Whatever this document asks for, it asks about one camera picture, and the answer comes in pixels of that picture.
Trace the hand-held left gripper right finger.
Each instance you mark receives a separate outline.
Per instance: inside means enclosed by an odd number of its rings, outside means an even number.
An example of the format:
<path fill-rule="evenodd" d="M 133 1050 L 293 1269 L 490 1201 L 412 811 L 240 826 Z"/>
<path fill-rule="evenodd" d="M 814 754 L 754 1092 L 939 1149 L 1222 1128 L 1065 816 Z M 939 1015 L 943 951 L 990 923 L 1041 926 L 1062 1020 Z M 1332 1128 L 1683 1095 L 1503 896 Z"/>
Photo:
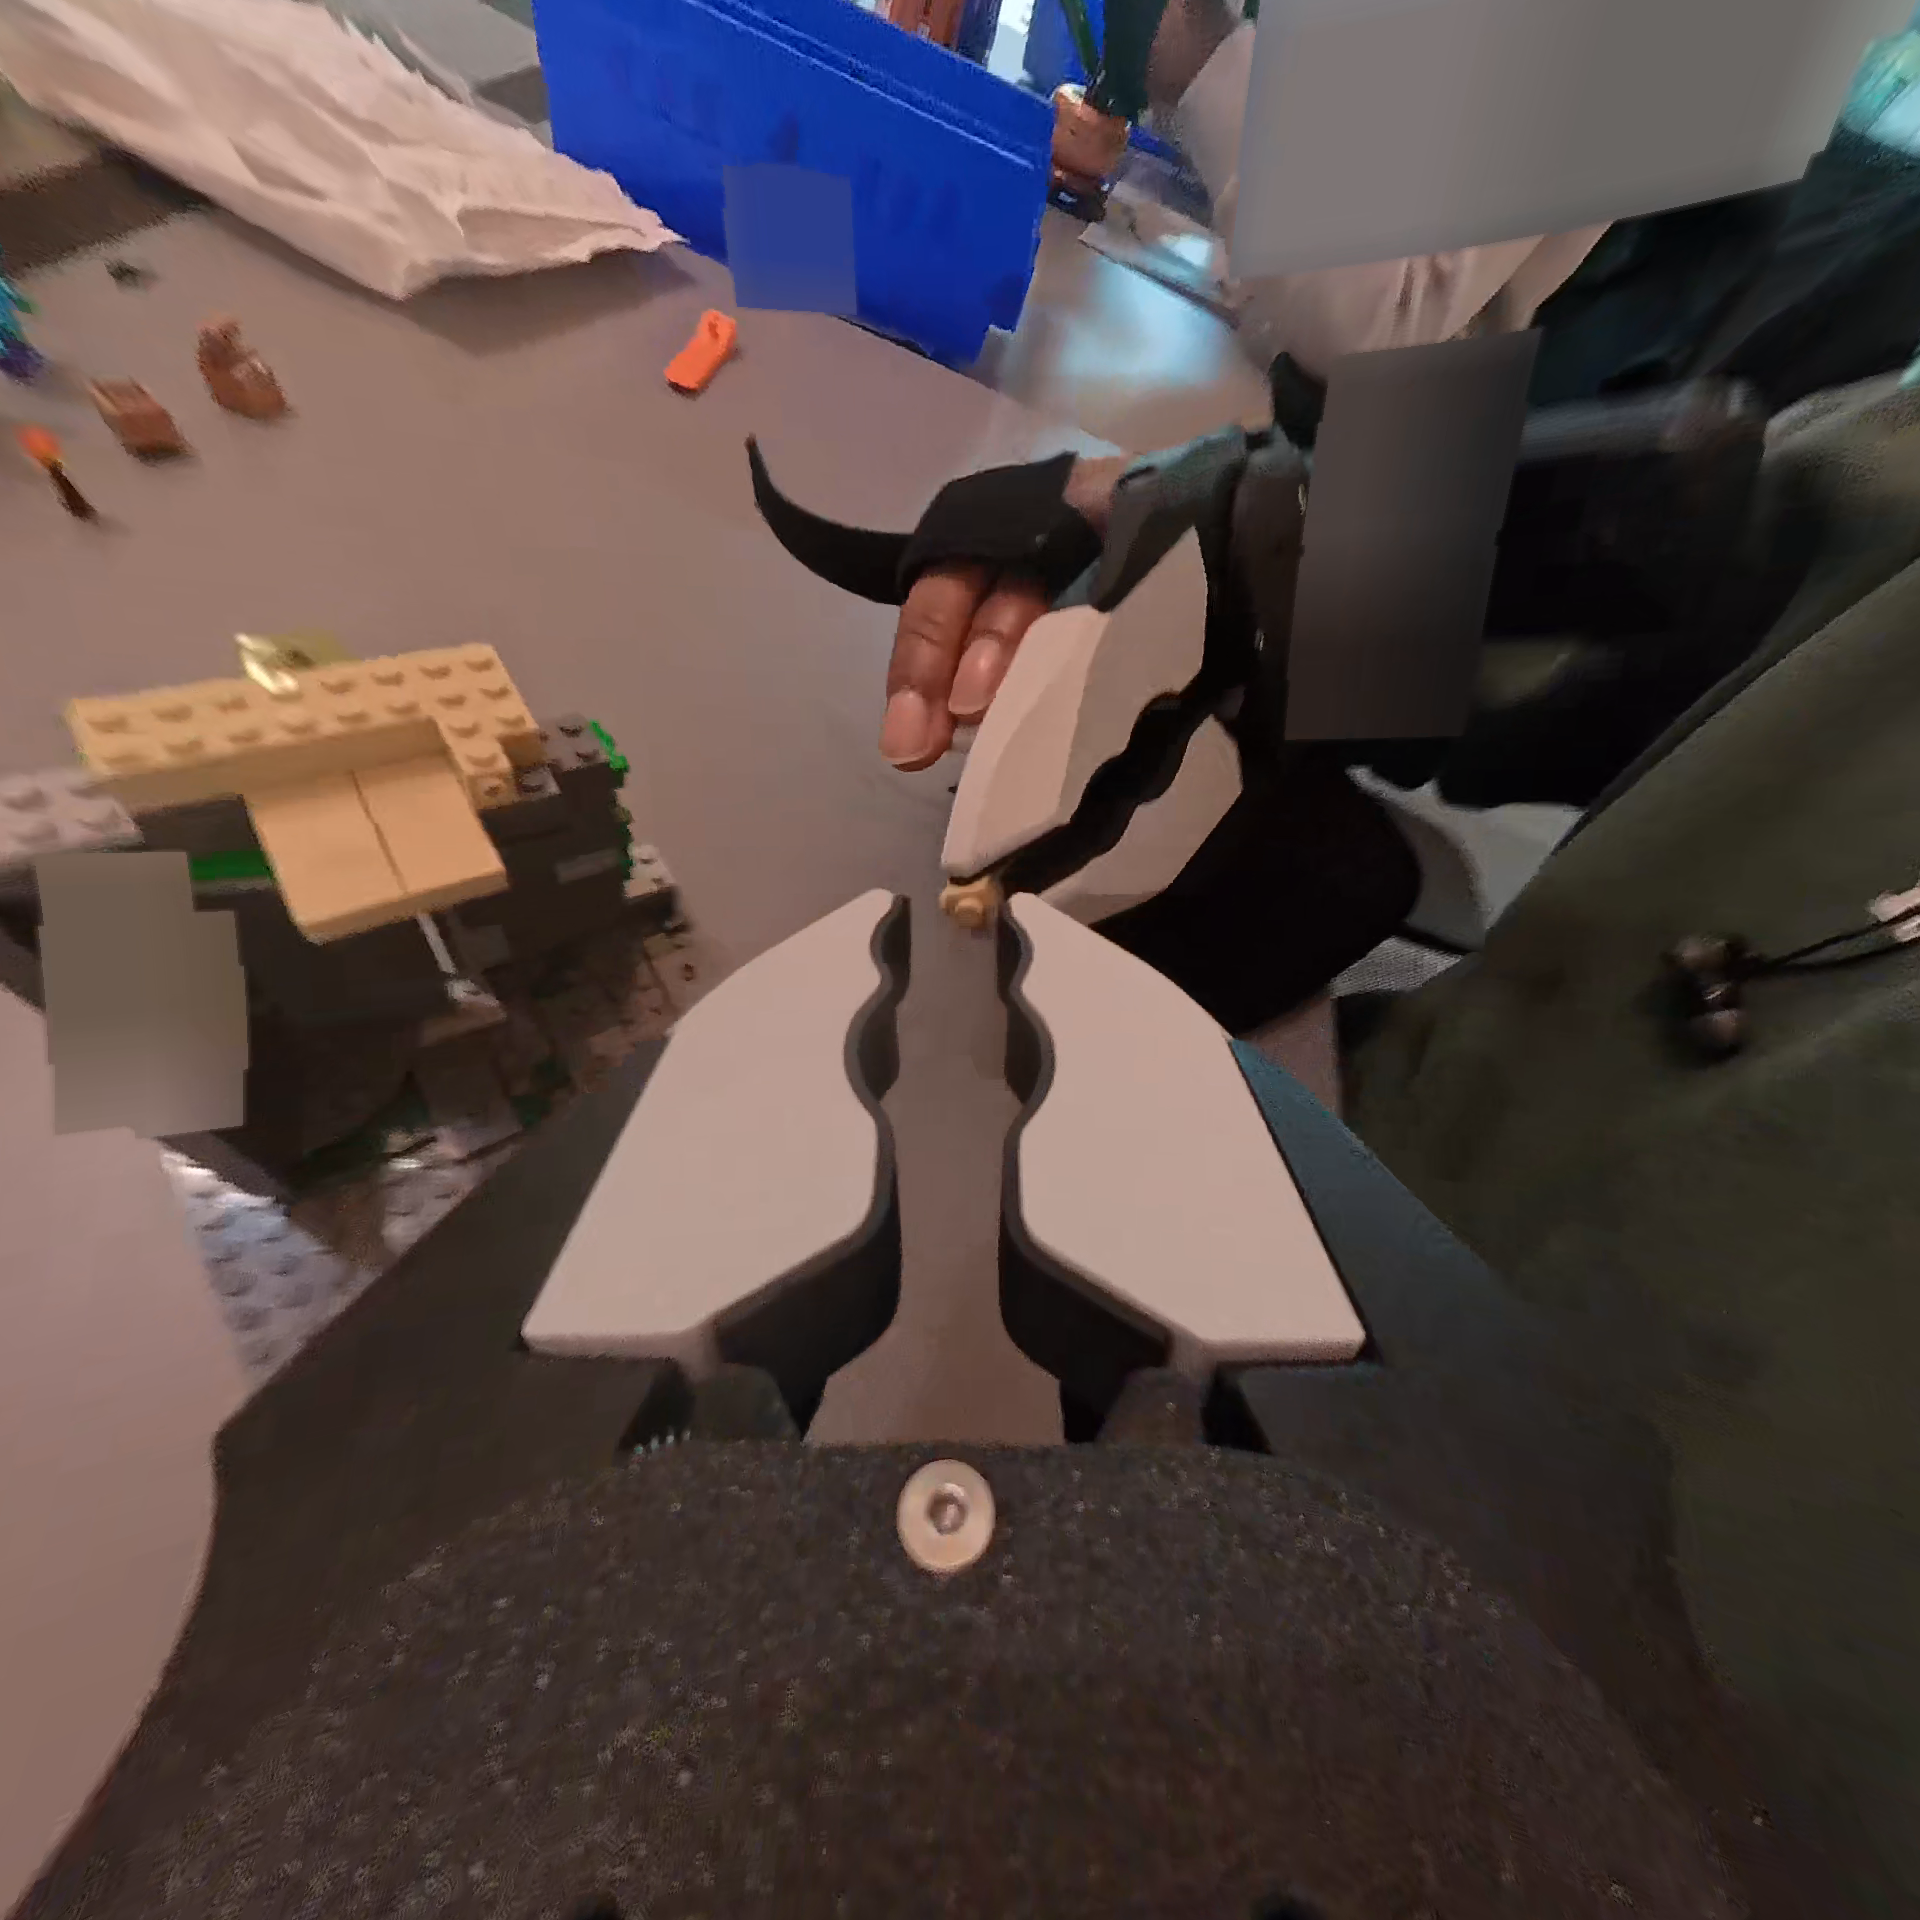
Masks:
<path fill-rule="evenodd" d="M 1101 1427 L 1136 1376 L 1343 1370 L 1362 1306 L 1230 1031 L 1041 896 L 999 917 L 1010 1092 L 999 1316 Z"/>

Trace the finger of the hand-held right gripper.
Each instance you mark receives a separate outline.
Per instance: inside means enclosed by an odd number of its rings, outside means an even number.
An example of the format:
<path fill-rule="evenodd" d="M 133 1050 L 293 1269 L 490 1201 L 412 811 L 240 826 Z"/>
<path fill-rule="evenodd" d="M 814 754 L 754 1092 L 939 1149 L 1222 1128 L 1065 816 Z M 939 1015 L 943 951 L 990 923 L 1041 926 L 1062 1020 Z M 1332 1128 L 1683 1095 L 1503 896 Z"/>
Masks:
<path fill-rule="evenodd" d="M 1188 530 L 1115 604 L 1070 604 L 1033 623 L 999 680 L 939 845 L 948 885 L 1062 830 L 1091 775 L 1121 758 L 1145 711 L 1182 694 L 1204 660 L 1204 549 Z"/>
<path fill-rule="evenodd" d="M 1133 801 L 1095 801 L 1001 865 L 1001 896 L 1041 896 L 1080 926 L 1115 923 L 1174 890 L 1239 801 L 1239 747 L 1203 719 L 1168 780 Z"/>

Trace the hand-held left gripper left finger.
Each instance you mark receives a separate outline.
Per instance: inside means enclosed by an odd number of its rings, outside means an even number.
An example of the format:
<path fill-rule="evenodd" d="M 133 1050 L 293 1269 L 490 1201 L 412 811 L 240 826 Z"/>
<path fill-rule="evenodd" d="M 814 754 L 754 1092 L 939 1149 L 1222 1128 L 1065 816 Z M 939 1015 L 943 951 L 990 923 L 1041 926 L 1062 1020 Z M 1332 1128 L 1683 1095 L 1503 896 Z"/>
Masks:
<path fill-rule="evenodd" d="M 794 1427 L 902 1300 L 899 1004 L 913 902 L 860 894 L 707 988 L 664 1035 L 519 1347 L 764 1370 Z"/>

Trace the toy brick building model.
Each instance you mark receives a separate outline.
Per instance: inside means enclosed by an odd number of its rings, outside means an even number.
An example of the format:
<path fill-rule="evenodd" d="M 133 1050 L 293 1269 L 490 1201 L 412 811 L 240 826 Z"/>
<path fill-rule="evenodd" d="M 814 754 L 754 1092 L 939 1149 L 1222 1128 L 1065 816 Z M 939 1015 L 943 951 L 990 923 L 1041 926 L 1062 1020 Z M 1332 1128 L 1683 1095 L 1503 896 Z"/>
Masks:
<path fill-rule="evenodd" d="M 244 1060 L 231 1122 L 158 1140 L 244 1380 L 270 1380 L 556 1110 L 662 1035 L 706 953 L 633 763 L 535 719 L 484 646 L 351 660 L 240 636 L 240 676 L 80 694 L 74 758 L 6 773 L 6 996 L 45 1009 L 39 880 L 121 857 L 132 962 Z M 150 857 L 133 902 L 132 857 Z"/>

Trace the grey desk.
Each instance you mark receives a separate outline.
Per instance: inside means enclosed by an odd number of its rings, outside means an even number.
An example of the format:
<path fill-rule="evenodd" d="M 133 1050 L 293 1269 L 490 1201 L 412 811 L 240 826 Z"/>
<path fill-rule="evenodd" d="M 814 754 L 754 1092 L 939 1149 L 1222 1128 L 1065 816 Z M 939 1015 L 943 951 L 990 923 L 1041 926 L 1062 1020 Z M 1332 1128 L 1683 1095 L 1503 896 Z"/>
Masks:
<path fill-rule="evenodd" d="M 39 280 L 79 372 L 141 375 L 199 460 L 133 466 L 85 403 L 55 428 L 108 530 L 6 466 L 6 768 L 63 758 L 63 700 L 205 680 L 237 634 L 362 657 L 490 642 L 535 713 L 594 713 L 633 763 L 713 970 L 863 890 L 913 894 L 887 1115 L 902 1306 L 831 1380 L 819 1437 L 1052 1443 L 1058 1391 L 999 1325 L 992 951 L 931 905 L 943 785 L 880 758 L 890 629 L 764 535 L 741 465 L 823 514 L 913 526 L 954 475 L 1164 448 L 1263 419 L 1230 329 L 1047 217 L 1021 329 L 980 375 L 808 315 L 741 315 L 694 402 L 664 355 L 734 280 L 608 258 L 379 303 L 227 217 L 133 241 L 150 288 Z M 199 329 L 237 320 L 287 394 L 227 416 Z M 244 1394 L 158 1151 L 55 1132 L 39 1020 L 6 999 L 6 1899 L 133 1725 L 199 1576 L 205 1443 Z"/>

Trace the person's right hand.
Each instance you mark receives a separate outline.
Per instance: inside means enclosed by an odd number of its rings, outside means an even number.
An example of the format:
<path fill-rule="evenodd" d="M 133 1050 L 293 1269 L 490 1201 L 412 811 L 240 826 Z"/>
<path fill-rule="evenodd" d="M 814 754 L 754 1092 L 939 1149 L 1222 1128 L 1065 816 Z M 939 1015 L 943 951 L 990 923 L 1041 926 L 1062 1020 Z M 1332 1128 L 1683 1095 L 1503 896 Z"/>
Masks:
<path fill-rule="evenodd" d="M 1010 664 L 1052 607 L 1035 578 L 992 566 L 931 566 L 899 607 L 880 754 L 899 773 L 939 763 L 992 704 Z"/>

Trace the person's green sweatshirt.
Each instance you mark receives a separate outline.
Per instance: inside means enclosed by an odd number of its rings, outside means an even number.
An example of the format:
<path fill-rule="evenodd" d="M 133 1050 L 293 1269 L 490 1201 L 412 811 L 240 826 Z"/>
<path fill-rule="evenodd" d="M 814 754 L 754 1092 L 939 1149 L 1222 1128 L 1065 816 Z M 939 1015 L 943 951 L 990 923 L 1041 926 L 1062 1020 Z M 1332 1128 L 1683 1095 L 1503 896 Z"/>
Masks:
<path fill-rule="evenodd" d="M 1579 806 L 1484 944 L 1352 1055 L 1352 1122 L 1673 1458 L 1673 1570 L 1738 1694 L 1788 1916 L 1915 1916 L 1920 996 L 1782 978 L 1700 1060 L 1660 953 L 1788 951 L 1920 869 L 1915 137 L 1630 223 L 1546 303 L 1546 394 L 1727 375 L 1764 460 L 1715 607 L 1501 676 L 1452 806 Z"/>

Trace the blue plastic bin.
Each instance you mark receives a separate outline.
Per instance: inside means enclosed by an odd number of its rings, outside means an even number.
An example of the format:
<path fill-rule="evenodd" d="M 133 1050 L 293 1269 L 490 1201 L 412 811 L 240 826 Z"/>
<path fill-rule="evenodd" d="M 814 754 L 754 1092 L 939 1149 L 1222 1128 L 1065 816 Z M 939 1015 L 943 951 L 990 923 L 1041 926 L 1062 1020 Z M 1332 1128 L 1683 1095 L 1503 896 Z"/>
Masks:
<path fill-rule="evenodd" d="M 1052 110 L 841 0 L 535 7 L 556 151 L 734 273 L 968 369 L 1041 245 Z"/>

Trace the notched brown toy piece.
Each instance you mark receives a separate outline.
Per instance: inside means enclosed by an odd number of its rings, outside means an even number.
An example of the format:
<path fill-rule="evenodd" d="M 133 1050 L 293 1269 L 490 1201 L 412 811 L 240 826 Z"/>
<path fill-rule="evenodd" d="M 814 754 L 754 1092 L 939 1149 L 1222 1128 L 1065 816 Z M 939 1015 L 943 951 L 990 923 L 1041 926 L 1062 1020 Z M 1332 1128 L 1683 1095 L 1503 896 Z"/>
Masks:
<path fill-rule="evenodd" d="M 205 394 L 240 419 L 286 419 L 287 394 L 266 355 L 244 343 L 237 320 L 214 320 L 199 329 L 199 375 Z"/>

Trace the crumpled white paper bag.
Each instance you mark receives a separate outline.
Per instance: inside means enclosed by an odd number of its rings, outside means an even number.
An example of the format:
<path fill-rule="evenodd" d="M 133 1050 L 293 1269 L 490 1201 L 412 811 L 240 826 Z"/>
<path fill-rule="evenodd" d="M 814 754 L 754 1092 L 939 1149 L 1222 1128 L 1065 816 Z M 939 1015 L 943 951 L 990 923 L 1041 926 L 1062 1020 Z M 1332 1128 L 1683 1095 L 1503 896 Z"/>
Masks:
<path fill-rule="evenodd" d="M 379 299 L 672 250 L 613 174 L 321 7 L 9 0 L 6 81 Z"/>

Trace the small brown toy cube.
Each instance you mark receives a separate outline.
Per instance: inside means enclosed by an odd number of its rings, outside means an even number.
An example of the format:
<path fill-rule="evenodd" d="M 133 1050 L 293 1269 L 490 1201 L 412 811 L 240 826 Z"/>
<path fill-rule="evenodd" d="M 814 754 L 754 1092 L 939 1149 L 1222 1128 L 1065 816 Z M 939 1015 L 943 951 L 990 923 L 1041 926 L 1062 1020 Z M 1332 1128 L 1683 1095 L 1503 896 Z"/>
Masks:
<path fill-rule="evenodd" d="M 132 375 L 97 375 L 85 383 L 85 394 L 132 460 L 172 465 L 193 454 L 178 419 L 158 403 L 150 384 Z"/>

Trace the small orange toy torch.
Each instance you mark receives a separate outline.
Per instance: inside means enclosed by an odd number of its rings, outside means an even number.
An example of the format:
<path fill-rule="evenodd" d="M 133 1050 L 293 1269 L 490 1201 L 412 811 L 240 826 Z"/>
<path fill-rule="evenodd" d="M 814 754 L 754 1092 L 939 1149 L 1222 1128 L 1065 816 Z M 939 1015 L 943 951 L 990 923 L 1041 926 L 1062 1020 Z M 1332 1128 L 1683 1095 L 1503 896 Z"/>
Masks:
<path fill-rule="evenodd" d="M 56 492 L 63 513 L 97 526 L 102 513 L 93 507 L 93 496 L 79 485 L 79 476 L 67 475 L 63 442 L 55 428 L 45 426 L 18 426 L 16 428 L 18 454 L 46 476 L 46 485 Z"/>

